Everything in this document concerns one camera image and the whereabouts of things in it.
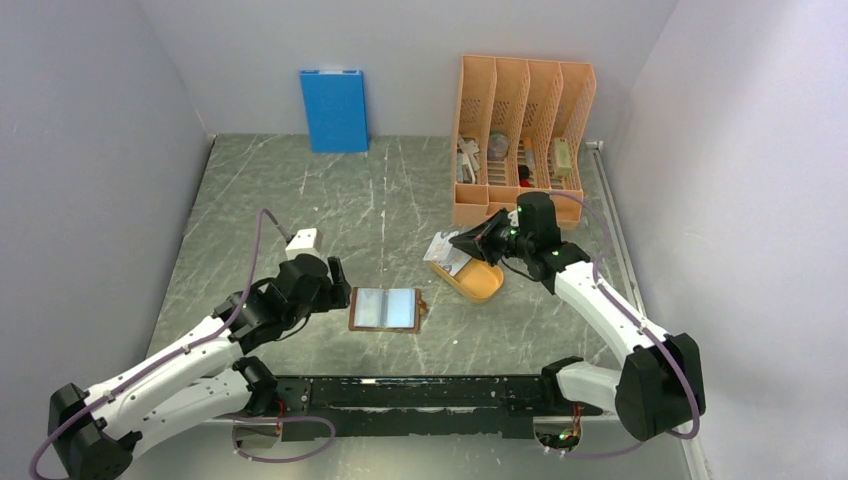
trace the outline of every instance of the purple cable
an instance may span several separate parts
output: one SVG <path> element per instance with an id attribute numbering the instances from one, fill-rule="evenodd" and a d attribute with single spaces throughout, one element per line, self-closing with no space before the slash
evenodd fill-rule
<path id="1" fill-rule="evenodd" d="M 575 195 L 565 193 L 565 192 L 551 191 L 551 192 L 548 192 L 548 193 L 550 193 L 551 195 L 557 195 L 557 196 L 560 196 L 560 197 L 569 198 L 569 199 L 574 200 L 575 202 L 579 203 L 580 205 L 583 206 L 583 208 L 585 208 L 592 215 L 592 217 L 595 218 L 595 221 L 597 221 L 601 225 L 601 230 L 604 232 L 604 249 L 601 252 L 601 254 L 595 259 L 594 264 L 593 264 L 592 276 L 594 277 L 595 285 L 598 287 L 598 290 L 600 290 L 601 294 L 603 294 L 603 296 L 607 300 L 609 300 L 609 302 L 612 303 L 612 305 L 615 308 L 617 308 L 622 314 L 624 314 L 624 316 L 627 317 L 627 319 L 630 320 L 630 322 L 636 328 L 641 327 L 642 323 L 639 321 L 639 319 L 636 318 L 636 316 L 634 316 L 632 313 L 630 313 L 630 311 L 624 305 L 622 305 L 621 302 L 619 302 L 618 299 L 616 299 L 615 296 L 613 296 L 612 293 L 610 293 L 609 290 L 607 290 L 607 288 L 604 286 L 604 284 L 600 281 L 601 280 L 601 273 L 600 273 L 601 264 L 603 264 L 604 260 L 606 259 L 607 255 L 609 254 L 610 248 L 612 246 L 612 234 L 610 233 L 609 227 L 607 226 L 607 224 L 603 221 L 603 219 L 601 219 L 600 215 L 598 215 L 597 212 L 595 212 L 592 209 L 592 207 L 589 206 L 588 203 L 583 201 L 583 199 L 581 199 L 581 198 L 579 198 Z M 695 392 L 692 390 L 692 386 L 689 384 L 689 380 L 686 379 L 686 375 L 683 373 L 683 369 L 680 368 L 680 365 L 677 363 L 677 361 L 671 355 L 671 352 L 669 352 L 668 349 L 665 347 L 665 345 L 662 344 L 662 341 L 659 338 L 657 338 L 657 336 L 647 328 L 643 329 L 643 333 L 645 334 L 646 337 L 648 337 L 649 340 L 651 340 L 651 342 L 654 343 L 654 345 L 657 346 L 657 349 L 660 351 L 663 358 L 665 358 L 665 360 L 671 366 L 671 369 L 674 371 L 675 376 L 677 376 L 677 379 L 680 381 L 680 384 L 683 386 L 683 391 L 686 394 L 686 400 L 689 401 L 689 408 L 692 409 L 692 430 L 687 432 L 687 433 L 679 433 L 679 432 L 676 432 L 674 430 L 670 430 L 668 433 L 669 433 L 669 435 L 680 438 L 682 440 L 690 440 L 692 438 L 695 438 L 695 436 L 698 435 L 698 431 L 701 429 L 701 416 L 700 416 L 700 413 L 698 411 L 698 403 L 695 400 Z M 610 453 L 578 453 L 578 452 L 574 452 L 574 453 L 567 453 L 566 456 L 574 457 L 574 458 L 586 458 L 586 459 L 612 458 L 612 457 L 617 457 L 617 456 L 620 456 L 620 455 L 625 455 L 625 454 L 628 454 L 630 452 L 633 452 L 637 448 L 641 447 L 642 444 L 643 444 L 643 442 L 639 442 L 639 443 L 634 444 L 634 445 L 632 445 L 628 448 L 625 448 L 623 450 L 619 450 L 619 451 L 616 451 L 616 452 L 610 452 Z"/>
<path id="2" fill-rule="evenodd" d="M 221 335 L 221 333 L 224 332 L 224 330 L 226 330 L 227 328 L 230 327 L 230 325 L 232 325 L 232 323 L 236 320 L 236 318 L 241 313 L 241 309 L 244 306 L 244 302 L 247 301 L 247 296 L 250 293 L 250 285 L 253 283 L 253 275 L 256 273 L 256 262 L 257 262 L 257 259 L 259 258 L 259 240 L 260 240 L 260 234 L 262 232 L 262 215 L 263 214 L 268 216 L 268 218 L 271 220 L 271 222 L 274 224 L 274 226 L 277 227 L 277 230 L 280 231 L 280 234 L 283 236 L 283 238 L 286 239 L 287 242 L 291 240 L 291 238 L 292 238 L 291 234 L 289 234 L 289 232 L 286 231 L 286 229 L 283 228 L 282 225 L 280 225 L 280 222 L 277 221 L 276 217 L 274 217 L 274 215 L 270 211 L 268 211 L 268 209 L 263 208 L 263 209 L 259 210 L 259 213 L 256 214 L 256 239 L 254 240 L 254 243 L 253 243 L 253 258 L 251 258 L 251 260 L 250 260 L 250 272 L 248 273 L 248 276 L 247 276 L 247 286 L 244 288 L 244 291 L 242 291 L 241 298 L 239 299 L 239 302 L 236 305 L 235 310 L 233 310 L 233 313 L 230 314 L 230 317 L 224 323 L 222 323 L 221 327 L 218 330 L 216 330 L 214 333 L 211 333 L 211 334 L 209 334 L 205 337 L 201 337 L 201 338 L 198 338 L 197 340 L 195 340 L 193 342 L 190 342 L 188 344 L 189 349 L 193 349 L 194 347 L 197 347 L 198 345 L 206 343 L 206 342 L 208 342 L 208 341 L 210 341 L 214 338 L 217 338 L 219 335 Z M 140 370 L 138 373 L 136 373 L 135 375 L 126 379 L 123 383 L 118 385 L 114 390 L 112 390 L 112 395 L 117 396 L 117 395 L 121 394 L 127 388 L 135 385 L 139 380 L 146 377 L 147 375 L 149 375 L 151 372 L 153 372 L 157 368 L 168 363 L 169 361 L 171 361 L 171 359 L 178 357 L 180 355 L 183 355 L 184 353 L 185 353 L 185 350 L 183 350 L 182 348 L 178 348 L 178 349 L 168 353 L 167 355 L 164 355 L 159 360 L 151 363 L 150 365 L 148 365 L 147 367 Z M 29 462 L 29 475 L 30 475 L 30 477 L 32 477 L 33 480 L 57 480 L 57 479 L 51 479 L 51 478 L 48 478 L 48 477 L 41 476 L 41 474 L 38 473 L 38 461 L 41 460 L 41 457 L 44 455 L 44 453 L 47 451 L 47 449 L 50 448 L 50 445 L 52 445 L 53 442 L 58 440 L 58 438 L 63 433 L 65 433 L 65 430 L 70 428 L 71 425 L 73 425 L 75 422 L 77 422 L 79 419 L 81 419 L 85 415 L 87 415 L 87 414 L 97 410 L 98 408 L 100 408 L 104 403 L 106 403 L 106 401 L 107 401 L 106 397 L 100 397 L 97 400 L 86 405 L 85 407 L 83 407 L 82 410 L 80 410 L 79 412 L 77 412 L 76 414 L 71 416 L 71 418 L 66 420 L 61 425 L 59 425 L 59 427 L 56 428 L 56 430 L 53 431 L 53 433 L 51 433 L 47 437 L 47 439 L 38 447 L 38 449 L 36 449 L 35 454 L 32 456 L 32 459 Z"/>
<path id="3" fill-rule="evenodd" d="M 306 460 L 309 457 L 314 457 L 319 453 L 323 452 L 327 448 L 330 447 L 330 444 L 333 443 L 333 440 L 336 438 L 336 426 L 333 425 L 333 422 L 327 420 L 322 417 L 312 417 L 309 415 L 305 415 L 303 417 L 288 417 L 288 418 L 274 418 L 274 417 L 241 417 L 238 415 L 224 415 L 224 418 L 229 418 L 231 420 L 235 420 L 237 422 L 248 422 L 248 423 L 297 423 L 297 422 L 314 422 L 314 423 L 323 423 L 330 429 L 330 438 L 327 439 L 320 447 L 312 450 L 311 452 L 304 453 L 303 455 L 298 455 L 296 457 L 290 458 L 264 458 L 264 457 L 255 457 L 253 455 L 248 455 L 244 453 L 244 451 L 239 448 L 238 441 L 236 440 L 236 429 L 235 425 L 233 425 L 233 449 L 235 450 L 236 455 L 241 458 L 250 460 L 252 462 L 257 463 L 293 463 L 299 462 L 301 460 Z"/>

